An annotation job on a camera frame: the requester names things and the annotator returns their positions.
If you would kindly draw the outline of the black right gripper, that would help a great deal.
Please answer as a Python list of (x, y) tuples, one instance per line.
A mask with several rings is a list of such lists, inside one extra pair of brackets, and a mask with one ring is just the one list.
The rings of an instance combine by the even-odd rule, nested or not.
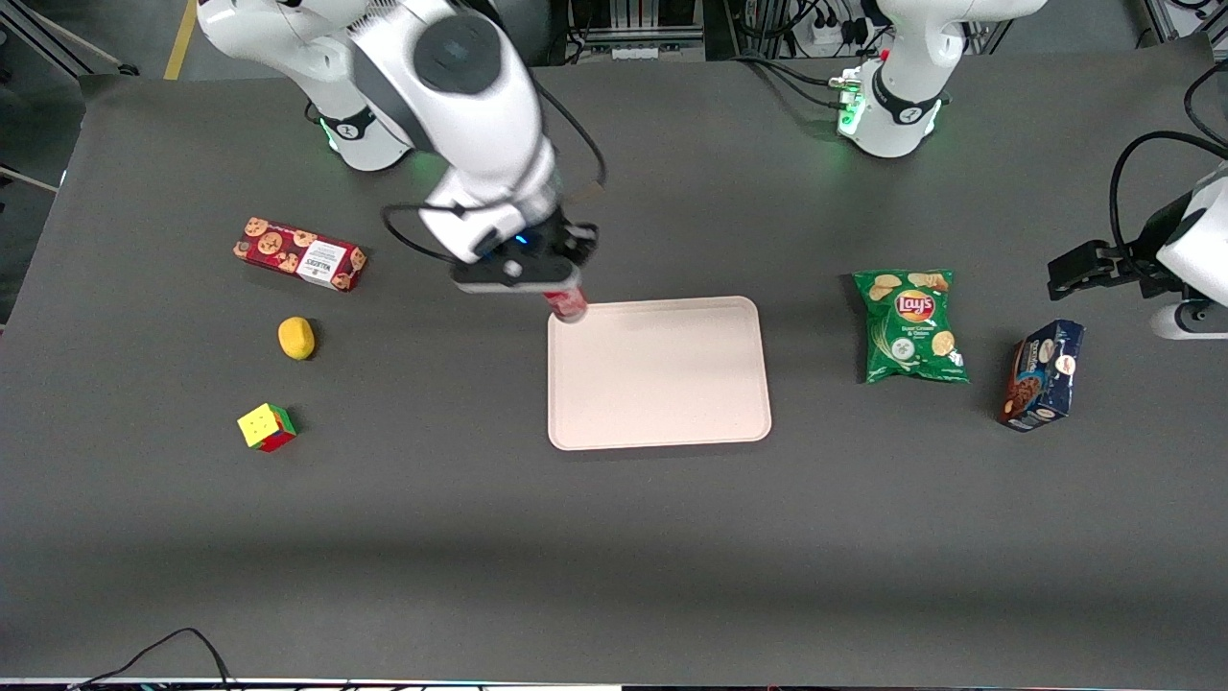
[(566, 218), (522, 230), (494, 252), (495, 279), (506, 287), (578, 287), (598, 241), (597, 225)]

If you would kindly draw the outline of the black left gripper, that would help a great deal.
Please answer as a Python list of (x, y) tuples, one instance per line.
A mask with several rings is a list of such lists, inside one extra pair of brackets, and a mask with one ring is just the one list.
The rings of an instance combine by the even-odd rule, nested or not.
[(1140, 284), (1142, 298), (1176, 293), (1192, 297), (1192, 288), (1162, 264), (1158, 252), (1170, 241), (1183, 222), (1185, 205), (1167, 205), (1144, 220), (1140, 236), (1126, 242), (1122, 215), (1116, 205), (1109, 210), (1113, 245), (1106, 241), (1087, 241), (1047, 263), (1050, 301), (1068, 298), (1088, 288), (1113, 288)]

